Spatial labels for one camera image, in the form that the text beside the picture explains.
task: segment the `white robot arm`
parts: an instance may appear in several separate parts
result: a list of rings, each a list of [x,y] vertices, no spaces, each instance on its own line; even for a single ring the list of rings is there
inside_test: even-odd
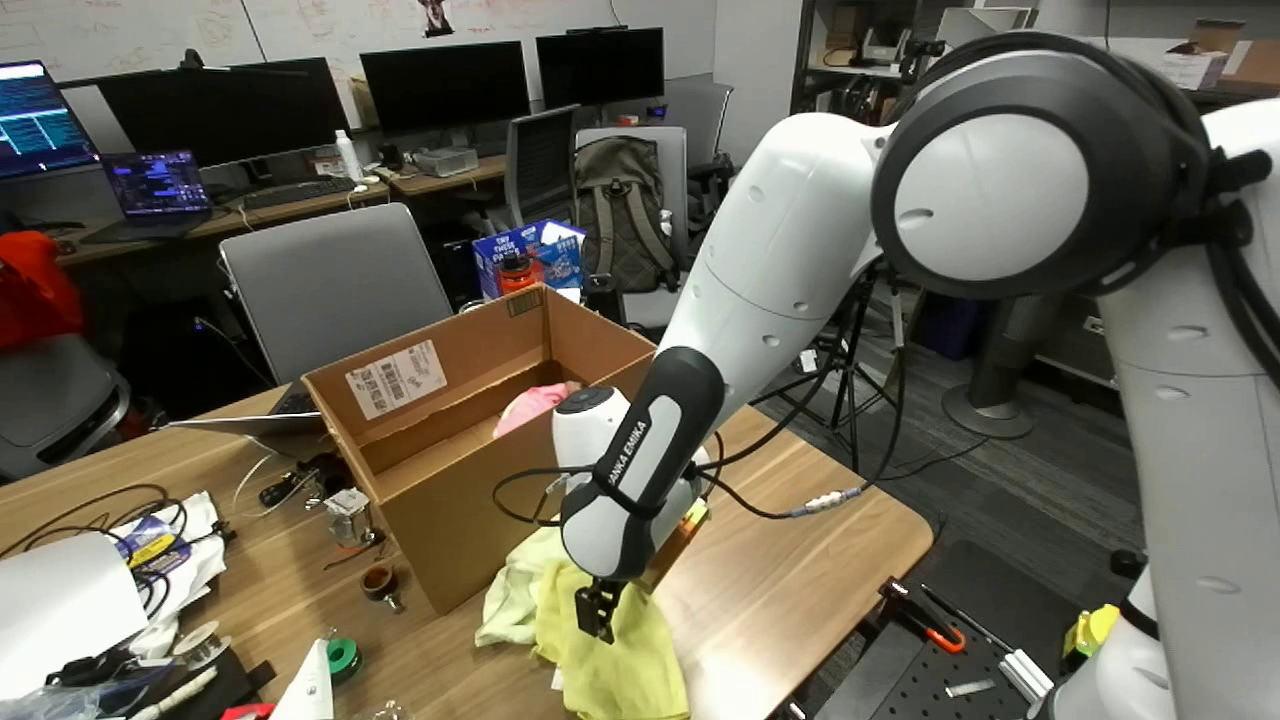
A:
[[[1280,101],[1205,134],[1137,64],[1033,34],[944,58],[894,130],[776,123],[716,214],[651,376],[565,498],[565,549],[594,577],[578,616],[609,629],[609,598],[698,492],[683,478],[698,441],[883,252],[947,298],[1106,294],[1150,556],[1131,616],[1161,610],[1161,640],[1125,625],[1044,711],[1280,717],[1276,152]]]

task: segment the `screwdriver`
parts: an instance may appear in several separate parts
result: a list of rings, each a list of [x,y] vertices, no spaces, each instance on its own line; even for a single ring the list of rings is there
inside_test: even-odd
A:
[[[962,656],[967,638],[962,638],[957,625],[947,625],[937,610],[920,604],[920,602],[907,592],[907,584],[888,580],[888,584],[878,589],[878,598],[883,598],[883,610],[900,614],[900,619],[905,619],[912,634],[920,634],[920,640],[929,640],[931,647],[939,647],[939,651],[947,651],[947,656]]]
[[[1041,663],[1036,663],[1023,647],[1004,643],[990,629],[982,629],[982,625],[978,625],[976,616],[967,616],[962,610],[939,602],[929,584],[920,584],[920,592],[925,592],[937,610],[951,614],[958,625],[967,625],[976,638],[982,638],[982,640],[997,647],[997,656],[998,656],[997,668],[1004,672],[1004,682],[1008,682],[1028,704],[1041,704],[1041,702],[1053,691],[1053,682],[1041,672]]]

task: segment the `backpack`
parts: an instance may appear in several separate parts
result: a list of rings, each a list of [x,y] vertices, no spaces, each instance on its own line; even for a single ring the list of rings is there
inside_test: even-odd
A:
[[[660,233],[656,145],[604,135],[574,149],[574,221],[584,230],[584,278],[614,294],[676,283],[676,252]]]
[[[76,283],[44,233],[0,233],[0,353],[84,329]]]

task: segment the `pink object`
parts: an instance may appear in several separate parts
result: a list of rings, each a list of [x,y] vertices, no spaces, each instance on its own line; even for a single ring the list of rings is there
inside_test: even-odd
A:
[[[568,385],[538,385],[538,387],[520,393],[520,398],[502,409],[502,416],[497,421],[493,435],[508,435],[511,429],[520,429],[520,423],[551,412],[551,409],[565,405],[565,398],[572,398],[572,393],[574,393],[572,379],[568,379]]]

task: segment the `computer monitor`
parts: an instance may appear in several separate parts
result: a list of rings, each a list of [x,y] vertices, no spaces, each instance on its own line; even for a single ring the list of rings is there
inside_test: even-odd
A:
[[[76,112],[39,60],[0,64],[0,179],[95,166]]]
[[[193,149],[200,166],[308,152],[346,130],[321,58],[95,83],[135,152]]]
[[[363,51],[361,64],[382,134],[469,130],[526,112],[517,42]]]
[[[591,29],[538,37],[545,109],[662,95],[660,29]]]

